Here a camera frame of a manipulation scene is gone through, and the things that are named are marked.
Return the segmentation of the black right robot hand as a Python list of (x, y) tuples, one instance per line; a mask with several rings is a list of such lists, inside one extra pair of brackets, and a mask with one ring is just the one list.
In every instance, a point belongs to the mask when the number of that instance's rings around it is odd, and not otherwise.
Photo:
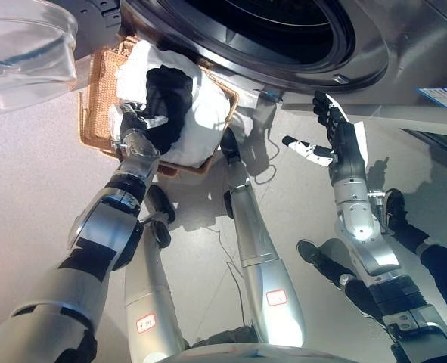
[(355, 125), (329, 94), (316, 91), (312, 104), (318, 123), (326, 128), (330, 146), (311, 144), (289, 135), (283, 137), (283, 145), (308, 161), (327, 167), (332, 184), (365, 178), (365, 133), (356, 132)]

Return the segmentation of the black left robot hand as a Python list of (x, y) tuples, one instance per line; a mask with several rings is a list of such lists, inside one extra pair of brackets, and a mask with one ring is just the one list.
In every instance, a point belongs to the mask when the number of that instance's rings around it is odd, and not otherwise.
[(123, 138), (132, 129), (155, 129), (169, 122), (167, 116), (145, 116), (136, 103), (121, 103), (122, 121), (120, 123), (120, 137)]

